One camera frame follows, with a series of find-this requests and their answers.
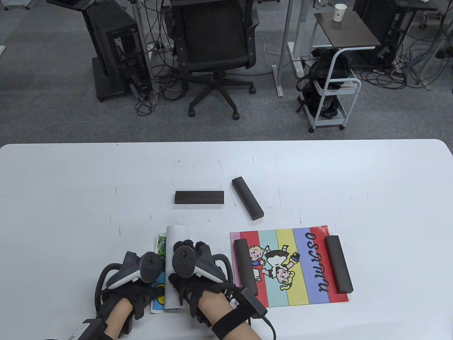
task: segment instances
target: colorful card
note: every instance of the colorful card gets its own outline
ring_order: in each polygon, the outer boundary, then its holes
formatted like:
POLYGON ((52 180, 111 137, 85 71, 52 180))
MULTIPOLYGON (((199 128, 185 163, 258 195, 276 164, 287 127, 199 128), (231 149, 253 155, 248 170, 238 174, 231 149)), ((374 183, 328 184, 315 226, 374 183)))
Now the colorful card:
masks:
MULTIPOLYGON (((327 226, 230 233, 246 238, 253 264, 258 300, 265 307, 347 302, 347 294, 335 288, 324 238, 327 226)), ((233 269, 240 285, 236 257, 233 269)))
MULTIPOLYGON (((166 249, 166 236, 165 234, 160 234, 157 239, 156 239, 156 247, 155 247, 155 252, 157 255, 159 255, 163 260, 165 260, 165 249, 166 249)), ((159 277, 156 280, 155 283, 156 287, 165 287, 165 266, 164 270, 162 273, 159 275, 159 277)), ((164 304, 165 304, 165 298, 164 296, 161 296, 151 302, 151 313, 164 313, 164 304)))

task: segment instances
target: power strip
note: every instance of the power strip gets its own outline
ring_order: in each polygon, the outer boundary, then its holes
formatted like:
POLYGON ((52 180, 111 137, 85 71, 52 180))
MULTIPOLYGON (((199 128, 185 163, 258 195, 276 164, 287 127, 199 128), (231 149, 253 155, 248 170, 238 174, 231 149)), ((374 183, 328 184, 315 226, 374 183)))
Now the power strip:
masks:
MULTIPOLYGON (((166 44, 159 43, 159 46, 157 47, 157 49, 163 50, 164 52, 173 52, 173 45, 170 43, 166 43, 166 44)), ((149 52, 156 51, 156 46, 154 43, 148 44, 148 51, 149 52)))

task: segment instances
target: black backpack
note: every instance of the black backpack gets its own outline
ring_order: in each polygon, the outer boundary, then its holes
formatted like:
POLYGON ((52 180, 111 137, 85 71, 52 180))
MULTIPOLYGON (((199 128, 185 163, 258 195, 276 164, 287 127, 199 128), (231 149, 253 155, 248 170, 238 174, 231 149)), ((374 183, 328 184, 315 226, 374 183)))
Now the black backpack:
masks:
MULTIPOLYGON (((319 103, 321 102, 321 96, 316 90, 313 82, 314 80, 317 80, 321 87, 325 86, 330 64, 332 63, 333 56, 337 51, 338 49, 314 49, 312 51, 312 55, 318 59, 312 67, 310 67, 308 73, 297 82, 296 88, 302 93, 304 100, 302 100, 301 96, 297 97, 300 106, 296 112, 300 112, 303 105, 307 105, 310 114, 313 117, 316 117, 316 112, 318 111, 319 103), (300 83, 305 79, 308 79, 307 83, 303 88, 300 88, 300 83)), ((340 54, 337 57, 335 66, 333 67, 331 79, 347 78, 349 76, 349 70, 349 60, 340 54)), ((329 83, 328 88, 330 90, 338 90, 341 84, 343 83, 329 83)), ((337 96, 326 96, 323 107, 321 108, 320 116, 332 119, 337 115, 338 107, 339 102, 337 96)))

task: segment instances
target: chair backrest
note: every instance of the chair backrest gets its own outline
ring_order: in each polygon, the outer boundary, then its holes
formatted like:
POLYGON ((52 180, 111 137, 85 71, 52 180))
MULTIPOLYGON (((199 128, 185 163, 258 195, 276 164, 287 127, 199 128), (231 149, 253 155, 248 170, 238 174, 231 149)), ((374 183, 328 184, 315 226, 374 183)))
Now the chair backrest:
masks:
POLYGON ((170 4, 183 72, 249 66, 253 0, 171 0, 170 4))

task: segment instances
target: red stripe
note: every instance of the red stripe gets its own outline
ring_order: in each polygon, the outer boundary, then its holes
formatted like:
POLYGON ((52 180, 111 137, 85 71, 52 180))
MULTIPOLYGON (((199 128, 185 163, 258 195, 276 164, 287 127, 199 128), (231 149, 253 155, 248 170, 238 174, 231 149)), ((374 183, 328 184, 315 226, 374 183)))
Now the red stripe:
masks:
MULTIPOLYGON (((252 246, 260 245, 260 237, 257 231, 244 231, 241 232, 241 238, 247 239, 247 244, 249 248, 252 246)), ((255 267, 261 271, 263 266, 255 267)), ((256 286, 258 287, 258 300, 263 304, 264 307, 269 308, 269 302, 267 301, 267 290, 266 283, 264 281, 264 274, 261 273, 261 281, 256 281, 256 286)))
POLYGON ((329 300, 330 302, 347 302, 349 301, 347 298, 347 294, 339 294, 337 293, 337 288, 335 287, 335 281, 333 280, 333 273, 332 268, 330 266, 329 257, 327 255, 327 248, 326 244, 324 243, 324 239, 326 236, 329 235, 329 229, 327 225, 322 227, 315 227, 310 228, 310 231, 316 235, 315 243, 319 246, 318 253, 321 255, 322 260, 321 263, 325 267, 324 275, 326 280, 329 281, 329 300))

